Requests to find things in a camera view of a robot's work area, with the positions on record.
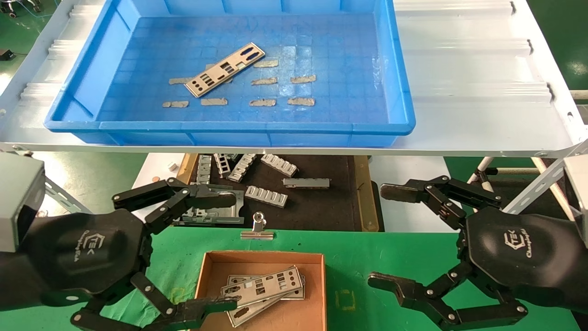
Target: robotic hand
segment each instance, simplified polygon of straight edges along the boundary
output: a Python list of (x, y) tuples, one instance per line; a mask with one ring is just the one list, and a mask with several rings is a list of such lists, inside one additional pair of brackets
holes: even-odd
[[(384, 184), (380, 194), (387, 200), (423, 202), (460, 230), (460, 263), (431, 284), (377, 272), (367, 280), (371, 287), (394, 293), (400, 306), (423, 312), (442, 330), (515, 324), (527, 315), (517, 299), (588, 312), (588, 250), (573, 222), (503, 213), (501, 196), (446, 176)], [(468, 217), (450, 199), (479, 211)], [(499, 303), (466, 309), (446, 305), (443, 296), (465, 280)]]
[[(71, 318), (82, 330), (167, 331), (199, 328), (208, 313), (236, 309), (234, 298), (172, 304), (145, 276), (151, 234), (159, 234), (191, 207), (230, 207), (236, 203), (233, 194), (170, 178), (116, 194), (112, 201), (115, 211), (109, 214), (75, 213), (22, 222), (30, 227), (16, 252), (0, 252), (0, 311), (88, 302)], [(145, 223), (131, 213), (163, 201)], [(160, 312), (151, 324), (141, 328), (100, 316), (105, 305), (134, 289)]]

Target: blue plastic tray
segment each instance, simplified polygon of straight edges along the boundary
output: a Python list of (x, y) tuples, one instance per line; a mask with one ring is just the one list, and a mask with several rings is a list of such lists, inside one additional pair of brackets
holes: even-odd
[[(279, 66), (204, 96), (228, 105), (169, 85), (248, 42)], [(269, 77), (278, 84), (251, 86)], [(277, 105), (250, 107), (257, 98)], [(97, 144), (387, 147), (415, 115), (391, 0), (107, 0), (45, 126)]]

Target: yellow tape mark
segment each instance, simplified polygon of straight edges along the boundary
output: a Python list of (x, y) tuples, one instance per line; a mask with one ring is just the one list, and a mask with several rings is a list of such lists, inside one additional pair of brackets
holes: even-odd
[(173, 304), (178, 304), (184, 301), (183, 296), (186, 290), (183, 287), (174, 287), (172, 289), (172, 293), (169, 295), (169, 301)]
[[(343, 294), (351, 295), (351, 306), (341, 306), (341, 304), (339, 303), (339, 298)], [(350, 292), (349, 290), (335, 291), (335, 307), (337, 307), (337, 309), (344, 310), (347, 312), (354, 312), (355, 311), (355, 293), (353, 291)]]

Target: cardboard box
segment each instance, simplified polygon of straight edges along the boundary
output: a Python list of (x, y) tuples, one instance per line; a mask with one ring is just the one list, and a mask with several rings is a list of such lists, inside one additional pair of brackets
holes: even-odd
[(269, 274), (295, 265), (306, 277), (306, 299), (280, 301), (237, 328), (226, 313), (208, 315), (200, 331), (326, 331), (325, 257), (289, 251), (209, 251), (204, 254), (196, 298), (216, 297), (230, 274)]

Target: green floor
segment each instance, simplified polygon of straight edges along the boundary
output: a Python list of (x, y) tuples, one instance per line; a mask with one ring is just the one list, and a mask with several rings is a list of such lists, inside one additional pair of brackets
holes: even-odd
[[(588, 89), (588, 2), (561, 0), (557, 2), (531, 0), (531, 9), (541, 27), (564, 79), (571, 90)], [(53, 0), (42, 0), (42, 12), (55, 9)], [(49, 17), (35, 18), (15, 4), (17, 18), (0, 14), (0, 48), (26, 54)], [(12, 61), (0, 61), (0, 91), (24, 59), (17, 55)], [(94, 212), (111, 208), (110, 196), (128, 189), (145, 159), (144, 154), (122, 153), (36, 153), (48, 162), (47, 172)], [(451, 176), (467, 180), (480, 158), (446, 158)], [(501, 166), (532, 166), (530, 160), (500, 159)]]

